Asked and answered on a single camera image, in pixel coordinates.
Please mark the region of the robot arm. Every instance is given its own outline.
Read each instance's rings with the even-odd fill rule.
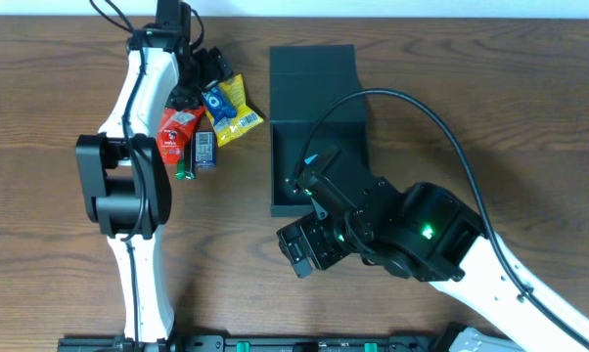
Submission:
[[[358,253],[367,265],[430,283],[464,302],[524,350],[586,350],[520,295],[483,235],[479,215],[450,192],[419,183],[400,193],[336,147],[314,157],[296,182],[315,212],[277,235],[298,277],[311,274],[308,260],[326,270]],[[533,296],[589,341],[589,319],[497,241]]]
[[[159,0],[156,22],[134,30],[127,41],[129,68],[110,117],[98,135],[81,135],[76,145],[86,212],[108,237],[118,265],[126,308],[124,335],[142,343],[167,341],[174,324],[161,256],[171,205],[170,184],[156,143],[163,110],[167,106],[195,108],[202,90],[233,74],[216,48],[196,51],[203,34],[198,42],[190,43],[192,12],[180,0]],[[138,80],[142,64],[145,72]],[[126,109],[128,139],[136,151],[142,180],[135,168],[133,176],[125,178],[106,171],[132,166],[123,131]],[[123,240],[141,218],[142,182],[148,206],[128,246]]]

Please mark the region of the wooden table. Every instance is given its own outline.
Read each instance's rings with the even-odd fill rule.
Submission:
[[[589,317],[589,21],[204,21],[205,45],[244,74],[267,117],[270,46],[355,44],[362,85],[413,94],[446,119],[495,229]],[[113,108],[125,38],[96,17],[0,18],[0,351],[122,333],[118,272],[86,217],[74,143]],[[391,99],[369,103],[376,174],[398,189],[435,182],[474,204],[431,122]],[[356,257],[298,280],[275,237],[293,219],[269,215],[268,123],[218,152],[214,172],[171,181],[164,263],[182,332],[438,332],[449,321],[492,330],[429,285]]]

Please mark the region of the black object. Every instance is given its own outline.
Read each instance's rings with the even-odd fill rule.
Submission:
[[[190,44],[192,14],[197,17],[202,32]],[[196,50],[203,38],[204,24],[190,5],[180,0],[158,0],[156,22],[134,30],[132,37],[127,40],[128,50],[151,47],[175,54],[179,65],[179,81],[168,96],[168,108],[197,109],[202,104],[203,91],[234,75],[218,48]]]
[[[187,179],[195,179],[195,133],[184,146],[184,174]]]
[[[316,118],[337,98],[361,88],[352,45],[272,47],[270,49],[271,215],[302,216],[313,210],[309,198],[284,180]],[[312,140],[308,156],[337,145],[367,169],[367,112],[363,101],[335,111]]]
[[[308,258],[326,270],[359,253],[399,278],[460,281],[460,262],[483,232],[480,217],[447,190],[418,183],[400,193],[337,147],[306,165],[297,184],[316,210],[277,236],[300,278],[312,271]]]
[[[58,352],[131,352],[122,337],[61,338]],[[173,349],[170,344],[155,344],[158,352],[427,352],[433,337],[395,335],[392,337],[299,337],[257,338],[220,335],[183,337]]]
[[[149,202],[148,216],[143,217],[140,232],[148,240],[156,227],[168,220],[172,201],[170,183],[156,140],[139,134],[131,141],[142,166]],[[101,233],[111,238],[117,233],[128,233],[140,211],[137,181],[135,177],[113,177],[106,172],[128,159],[125,141],[103,135],[81,135],[75,153],[90,221],[99,223]]]
[[[449,348],[453,344],[458,335],[464,331],[468,326],[460,323],[449,323],[447,328],[431,345],[430,352],[449,352]]]

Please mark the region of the blue label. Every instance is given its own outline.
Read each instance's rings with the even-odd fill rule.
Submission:
[[[234,108],[218,85],[203,93],[203,98],[205,107],[212,114],[212,117],[214,117],[214,125],[223,117],[234,118],[238,114],[236,108]]]

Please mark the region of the black open box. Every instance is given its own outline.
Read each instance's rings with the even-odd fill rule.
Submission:
[[[273,47],[271,57],[271,216],[312,212],[309,196],[286,186],[314,122],[333,102],[361,89],[352,45]],[[320,126],[306,156],[339,146],[369,167],[364,101],[349,101]]]

